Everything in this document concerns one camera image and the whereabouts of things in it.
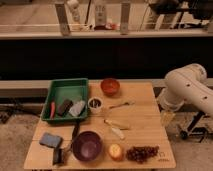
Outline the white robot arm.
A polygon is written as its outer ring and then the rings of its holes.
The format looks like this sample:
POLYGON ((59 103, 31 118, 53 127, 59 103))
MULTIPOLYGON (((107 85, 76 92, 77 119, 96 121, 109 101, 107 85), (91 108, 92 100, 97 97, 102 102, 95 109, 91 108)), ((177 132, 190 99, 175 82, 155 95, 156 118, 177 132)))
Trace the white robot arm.
POLYGON ((213 90, 204 84, 206 79, 206 69, 197 63, 168 72, 165 87, 157 97, 160 106, 166 111, 178 111, 187 101, 213 116, 213 90))

